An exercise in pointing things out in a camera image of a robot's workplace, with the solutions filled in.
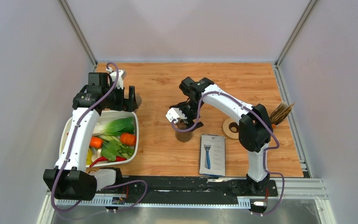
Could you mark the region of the glass ribbed coffee dripper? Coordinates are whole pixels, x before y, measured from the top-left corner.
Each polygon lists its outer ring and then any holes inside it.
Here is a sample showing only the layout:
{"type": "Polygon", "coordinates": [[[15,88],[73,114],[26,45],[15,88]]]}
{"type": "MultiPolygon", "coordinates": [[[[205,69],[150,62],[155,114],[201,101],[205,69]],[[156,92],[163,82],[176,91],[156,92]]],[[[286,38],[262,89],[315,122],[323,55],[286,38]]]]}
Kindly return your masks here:
{"type": "Polygon", "coordinates": [[[139,94],[135,94],[134,99],[135,99],[135,102],[136,102],[136,105],[137,105],[136,109],[134,110],[134,112],[135,112],[141,106],[142,98],[141,98],[141,96],[139,94]]]}

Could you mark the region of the round wooden dripper stand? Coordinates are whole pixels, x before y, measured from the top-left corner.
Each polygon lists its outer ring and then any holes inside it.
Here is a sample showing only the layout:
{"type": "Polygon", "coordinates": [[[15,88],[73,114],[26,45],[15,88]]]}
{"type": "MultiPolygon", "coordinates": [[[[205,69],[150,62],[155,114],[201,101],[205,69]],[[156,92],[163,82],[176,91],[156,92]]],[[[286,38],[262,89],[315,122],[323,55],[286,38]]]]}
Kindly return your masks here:
{"type": "Polygon", "coordinates": [[[232,118],[227,118],[223,122],[222,131],[224,135],[230,139],[239,139],[239,126],[232,118]]]}

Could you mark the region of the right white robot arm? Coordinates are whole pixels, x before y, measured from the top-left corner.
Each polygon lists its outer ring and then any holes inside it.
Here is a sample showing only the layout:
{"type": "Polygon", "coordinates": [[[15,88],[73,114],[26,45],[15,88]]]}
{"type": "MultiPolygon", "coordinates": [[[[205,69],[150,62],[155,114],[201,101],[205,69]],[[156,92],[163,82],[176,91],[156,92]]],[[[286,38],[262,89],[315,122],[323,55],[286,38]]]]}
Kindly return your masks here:
{"type": "Polygon", "coordinates": [[[187,100],[170,106],[166,118],[171,125],[183,123],[185,129],[181,132],[202,127],[199,119],[204,104],[215,107],[233,119],[238,125],[239,142],[248,152],[248,191],[253,195],[261,194],[270,178],[266,171],[266,152],[273,137],[266,108],[261,104],[251,105],[240,101],[206,77],[199,81],[186,77],[181,81],[179,89],[187,96],[187,100]]]}

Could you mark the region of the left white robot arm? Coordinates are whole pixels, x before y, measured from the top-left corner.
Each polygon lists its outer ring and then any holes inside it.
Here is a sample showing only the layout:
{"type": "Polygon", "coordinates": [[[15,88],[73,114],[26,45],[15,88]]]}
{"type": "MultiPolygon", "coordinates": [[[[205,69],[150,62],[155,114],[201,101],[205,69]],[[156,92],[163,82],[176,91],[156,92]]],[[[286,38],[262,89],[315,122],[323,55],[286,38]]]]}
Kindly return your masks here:
{"type": "Polygon", "coordinates": [[[92,133],[102,111],[132,113],[137,109],[135,88],[124,98],[124,70],[89,73],[89,83],[73,99],[72,123],[62,153],[53,169],[46,169],[43,180],[56,199],[90,201],[105,187],[119,193],[124,181],[118,168],[86,173],[86,154],[92,133]]]}

